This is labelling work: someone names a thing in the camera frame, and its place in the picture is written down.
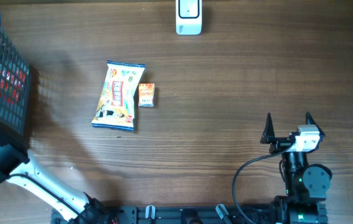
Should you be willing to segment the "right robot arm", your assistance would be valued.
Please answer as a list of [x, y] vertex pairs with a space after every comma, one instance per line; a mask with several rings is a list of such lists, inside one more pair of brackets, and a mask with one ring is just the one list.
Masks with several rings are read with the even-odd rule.
[[326, 200], [332, 172], [322, 164], [309, 164], [307, 155], [319, 149], [324, 132], [306, 113], [306, 123], [288, 137], [275, 136], [271, 115], [266, 117], [260, 142], [269, 144], [272, 156], [280, 155], [279, 165], [286, 187], [285, 196], [271, 202], [268, 223], [324, 224], [328, 222]]

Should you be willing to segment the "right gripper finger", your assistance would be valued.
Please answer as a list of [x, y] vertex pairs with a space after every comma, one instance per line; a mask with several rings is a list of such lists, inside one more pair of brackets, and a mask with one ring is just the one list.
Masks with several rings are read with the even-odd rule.
[[261, 135], [260, 143], [261, 144], [272, 144], [275, 142], [275, 131], [273, 127], [273, 121], [271, 118], [271, 113], [268, 113], [266, 116], [266, 124]]
[[315, 122], [315, 120], [313, 119], [313, 117], [311, 116], [310, 112], [306, 113], [306, 124], [312, 124], [315, 125], [319, 131], [319, 135], [321, 137], [325, 137], [325, 133], [322, 131], [322, 129], [317, 125], [317, 123]]

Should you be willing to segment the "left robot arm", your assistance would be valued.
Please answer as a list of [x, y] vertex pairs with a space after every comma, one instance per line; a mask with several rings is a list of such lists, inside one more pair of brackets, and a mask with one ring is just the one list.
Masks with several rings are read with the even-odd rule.
[[69, 223], [108, 223], [105, 206], [49, 172], [19, 133], [0, 122], [0, 184], [9, 182], [36, 195]]

